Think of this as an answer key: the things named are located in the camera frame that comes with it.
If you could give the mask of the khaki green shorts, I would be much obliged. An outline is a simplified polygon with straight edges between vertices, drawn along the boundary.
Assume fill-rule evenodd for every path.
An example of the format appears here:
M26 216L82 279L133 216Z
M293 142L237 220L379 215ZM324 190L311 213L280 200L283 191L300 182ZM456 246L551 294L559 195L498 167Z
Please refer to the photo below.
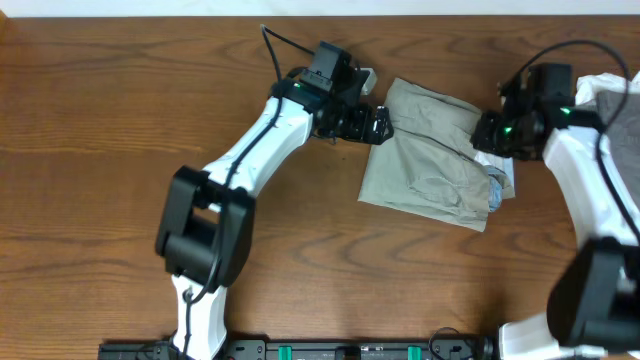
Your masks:
M358 200L484 231L516 191L513 161L471 144L481 110L401 78L384 105L394 135L371 148Z

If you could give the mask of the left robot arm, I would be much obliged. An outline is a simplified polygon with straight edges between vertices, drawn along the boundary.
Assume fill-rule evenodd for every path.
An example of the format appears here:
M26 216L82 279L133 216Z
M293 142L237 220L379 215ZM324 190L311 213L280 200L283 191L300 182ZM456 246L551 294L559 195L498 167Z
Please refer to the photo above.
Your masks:
M312 136L380 145L394 129L387 107L360 102L359 85L331 94L291 78L275 83L254 125L219 159L173 176L155 244L178 299L172 346L181 359L213 359L227 338L227 290L251 248L256 199Z

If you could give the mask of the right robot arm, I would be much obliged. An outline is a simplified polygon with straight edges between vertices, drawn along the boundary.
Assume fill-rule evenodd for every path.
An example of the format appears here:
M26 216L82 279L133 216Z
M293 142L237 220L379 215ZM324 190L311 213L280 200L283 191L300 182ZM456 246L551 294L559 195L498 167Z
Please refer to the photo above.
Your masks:
M508 118L488 111L474 148L541 160L556 179L577 254L543 313L502 325L502 359L600 359L639 354L639 211L619 176L594 111L561 107Z

